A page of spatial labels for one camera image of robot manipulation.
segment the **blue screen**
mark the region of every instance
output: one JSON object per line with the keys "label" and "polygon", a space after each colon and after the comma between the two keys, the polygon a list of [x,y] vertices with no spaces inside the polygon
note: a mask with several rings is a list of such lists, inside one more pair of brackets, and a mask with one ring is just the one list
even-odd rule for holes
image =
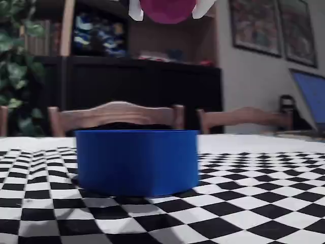
{"label": "blue screen", "polygon": [[292,73],[306,99],[316,123],[325,123],[325,79],[303,73]]}

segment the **chair backrest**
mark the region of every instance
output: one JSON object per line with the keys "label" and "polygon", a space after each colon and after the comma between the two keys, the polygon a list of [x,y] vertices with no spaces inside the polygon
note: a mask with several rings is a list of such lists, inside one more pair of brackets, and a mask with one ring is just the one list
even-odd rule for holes
{"label": "chair backrest", "polygon": [[0,137],[7,136],[8,126],[8,108],[5,106],[0,107]]}
{"label": "chair backrest", "polygon": [[110,102],[86,110],[59,112],[57,107],[49,107],[53,136],[64,137],[67,131],[92,128],[116,122],[137,125],[167,125],[173,129],[184,129],[184,107],[149,108],[128,102]]}
{"label": "chair backrest", "polygon": [[270,113],[257,108],[245,107],[232,112],[205,112],[198,110],[203,134],[209,134],[214,126],[234,126],[239,124],[257,124],[264,126],[281,126],[291,130],[292,116],[290,113]]}

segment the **blue container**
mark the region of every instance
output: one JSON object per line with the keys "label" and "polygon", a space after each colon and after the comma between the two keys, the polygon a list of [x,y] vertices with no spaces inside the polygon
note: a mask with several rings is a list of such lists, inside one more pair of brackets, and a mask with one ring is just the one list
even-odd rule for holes
{"label": "blue container", "polygon": [[76,131],[76,137],[84,189],[154,197],[198,185],[197,131]]}

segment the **dark wooden cabinet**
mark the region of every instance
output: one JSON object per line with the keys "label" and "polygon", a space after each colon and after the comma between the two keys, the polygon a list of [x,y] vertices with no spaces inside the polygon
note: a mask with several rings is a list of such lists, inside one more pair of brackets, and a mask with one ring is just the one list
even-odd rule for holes
{"label": "dark wooden cabinet", "polygon": [[[61,110],[91,108],[110,101],[142,106],[186,107],[186,129],[198,130],[197,108],[222,111],[221,70],[147,60],[70,56],[60,60],[57,84],[48,84],[47,104]],[[51,65],[48,76],[56,79]],[[215,133],[223,133],[216,128]]]}

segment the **table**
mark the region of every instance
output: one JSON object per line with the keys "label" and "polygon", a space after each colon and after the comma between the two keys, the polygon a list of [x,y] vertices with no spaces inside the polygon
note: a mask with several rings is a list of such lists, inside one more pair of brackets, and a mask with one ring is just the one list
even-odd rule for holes
{"label": "table", "polygon": [[325,243],[325,144],[199,136],[200,184],[159,198],[75,184],[72,138],[0,139],[0,243]]}

